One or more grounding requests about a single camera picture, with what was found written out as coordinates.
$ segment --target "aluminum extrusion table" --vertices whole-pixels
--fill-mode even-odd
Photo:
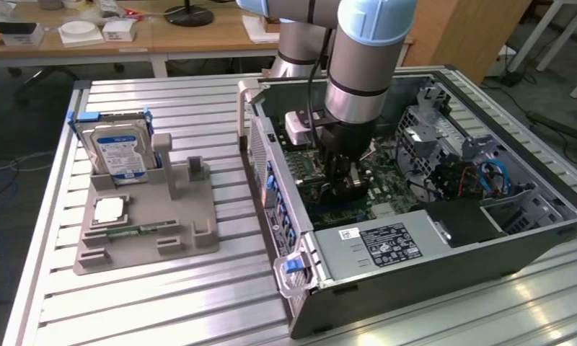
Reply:
[[[577,191],[577,171],[455,71],[466,95]],[[219,251],[85,276],[71,271],[89,186],[85,150],[63,125],[3,345],[577,345],[577,239],[517,274],[303,340],[287,320],[239,162],[237,81],[257,74],[97,81],[69,111],[153,113],[173,135],[170,160],[211,167]],[[479,123],[450,116],[470,134]]]

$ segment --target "blue hard drive label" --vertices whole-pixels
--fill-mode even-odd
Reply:
[[[419,248],[403,223],[369,229],[359,233],[371,261],[378,267],[421,257]]]
[[[95,140],[109,174],[117,179],[131,179],[145,174],[145,163],[135,152],[135,136],[103,137]]]

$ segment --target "gray carpet floor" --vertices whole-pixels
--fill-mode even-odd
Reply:
[[[534,28],[534,23],[517,27],[509,44],[519,47]],[[538,40],[531,55],[554,37],[554,31],[546,31]],[[243,72],[259,71],[267,67],[267,58],[245,58]],[[71,66],[73,72],[89,80],[137,79],[153,76],[150,65],[146,63],[125,63],[125,71],[117,73],[111,64]],[[182,61],[173,63],[170,74],[175,76],[190,74],[222,74],[229,68],[229,59],[203,61]],[[22,76],[13,78],[5,68],[0,68],[0,156],[17,157],[37,151],[51,151],[59,137],[59,127],[63,122],[65,109],[70,96],[71,80],[54,74],[47,78],[29,95],[29,106],[19,108],[11,100],[11,93],[25,78],[38,71],[37,68],[23,68]],[[515,99],[518,105],[527,111],[566,123],[577,128],[577,100],[570,98],[569,92],[577,85],[577,43],[569,41],[551,61],[549,69],[537,73],[531,67],[526,71],[535,79],[535,84],[521,82],[513,88],[503,88]],[[486,79],[485,83],[498,87],[495,80]],[[499,90],[486,91],[491,98],[526,124],[523,111],[513,104],[507,95]],[[561,152],[561,139],[555,133],[542,127],[534,128],[535,134]],[[577,141],[569,140],[567,155],[577,161]],[[26,167],[49,164],[51,156],[46,155],[25,162]],[[9,170],[0,171],[0,186],[11,176]],[[18,194],[6,201],[0,209],[0,234],[3,249],[0,251],[0,344],[5,332],[11,299],[15,294],[18,276],[25,262],[29,240],[31,237],[35,217],[42,200],[49,170],[21,172],[17,177]],[[5,270],[2,253],[6,253],[9,267]]]

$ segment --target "green circuit board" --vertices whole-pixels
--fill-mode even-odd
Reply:
[[[317,151],[285,151],[287,167],[314,229],[391,216],[409,211],[418,200],[406,178],[389,157],[389,148],[373,142],[369,155],[361,160],[359,171],[369,171],[367,194],[349,203],[322,203],[321,191],[327,187]]]

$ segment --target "desk lamp base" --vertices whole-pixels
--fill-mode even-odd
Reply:
[[[190,11],[183,6],[171,7],[163,11],[163,18],[169,23],[182,27],[201,27],[213,22],[211,11],[198,6],[190,6],[189,9]]]

